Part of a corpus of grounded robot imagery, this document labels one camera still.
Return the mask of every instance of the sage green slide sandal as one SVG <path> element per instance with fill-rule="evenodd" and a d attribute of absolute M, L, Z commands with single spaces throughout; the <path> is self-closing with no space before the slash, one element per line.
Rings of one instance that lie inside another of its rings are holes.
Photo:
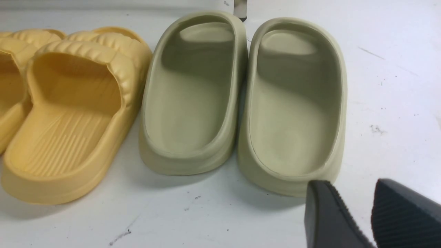
<path fill-rule="evenodd" d="M 242 173 L 291 196 L 305 196 L 310 180 L 333 182 L 343 156 L 346 92 L 343 55 L 326 31 L 292 18 L 262 24 L 250 48 Z"/>
<path fill-rule="evenodd" d="M 141 110 L 139 150 L 148 167 L 191 175 L 229 158 L 247 57 L 245 26 L 225 12 L 194 13 L 164 32 Z"/>

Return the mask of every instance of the metal object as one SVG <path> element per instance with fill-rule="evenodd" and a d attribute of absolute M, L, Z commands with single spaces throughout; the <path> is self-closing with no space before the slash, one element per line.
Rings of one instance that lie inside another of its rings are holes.
<path fill-rule="evenodd" d="M 234 15 L 243 22 L 247 19 L 247 0 L 234 0 Z"/>

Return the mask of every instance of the black slide sandal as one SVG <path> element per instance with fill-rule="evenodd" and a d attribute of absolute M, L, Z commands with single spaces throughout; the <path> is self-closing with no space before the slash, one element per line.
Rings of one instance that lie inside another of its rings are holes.
<path fill-rule="evenodd" d="M 441 205 L 391 179 L 377 182 L 371 222 L 379 248 L 441 247 Z"/>
<path fill-rule="evenodd" d="M 313 180 L 306 192 L 308 248 L 371 248 L 338 191 L 328 181 Z"/>

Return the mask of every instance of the white surface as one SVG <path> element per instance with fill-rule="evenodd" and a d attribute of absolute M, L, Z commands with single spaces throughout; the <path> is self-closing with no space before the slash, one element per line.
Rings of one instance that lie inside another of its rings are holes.
<path fill-rule="evenodd" d="M 223 0 L 96 1 L 63 7 L 57 2 L 69 2 L 3 0 L 0 30 L 71 33 L 119 25 L 154 49 L 167 26 L 186 13 L 233 11 L 233 0 L 226 1 L 229 6 Z M 249 40 L 260 24 L 280 16 L 321 25 L 343 51 L 349 102 L 335 185 L 361 229 L 372 239 L 370 211 L 379 177 L 441 202 L 441 1 L 250 0 Z M 246 181 L 236 154 L 202 175 L 154 174 L 139 157 L 138 125 L 139 119 L 104 180 L 79 200 L 35 206 L 0 189 L 0 247 L 109 247 L 128 229 L 112 247 L 306 246 L 303 199 Z"/>

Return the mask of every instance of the slipper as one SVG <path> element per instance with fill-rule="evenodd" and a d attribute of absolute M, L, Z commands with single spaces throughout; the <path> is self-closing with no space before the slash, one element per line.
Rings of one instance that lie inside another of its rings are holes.
<path fill-rule="evenodd" d="M 191 14 L 164 32 L 141 110 L 139 150 L 149 168 L 191 175 L 230 157 L 247 57 L 245 26 L 228 13 Z"/>
<path fill-rule="evenodd" d="M 308 184 L 305 206 L 305 232 L 308 248 L 373 248 L 338 191 L 328 181 Z"/>
<path fill-rule="evenodd" d="M 371 215 L 378 247 L 441 247 L 441 205 L 391 179 L 379 179 Z"/>
<path fill-rule="evenodd" d="M 0 154 L 32 108 L 22 75 L 27 62 L 40 47 L 65 36 L 43 29 L 0 32 Z"/>
<path fill-rule="evenodd" d="M 5 191 L 59 204 L 92 190 L 138 114 L 151 56 L 138 35 L 117 27 L 39 49 L 25 72 L 34 107 L 4 156 Z"/>
<path fill-rule="evenodd" d="M 346 72 L 336 41 L 298 19 L 272 19 L 250 48 L 239 135 L 243 174 L 270 191 L 306 194 L 310 180 L 333 182 L 340 170 Z"/>

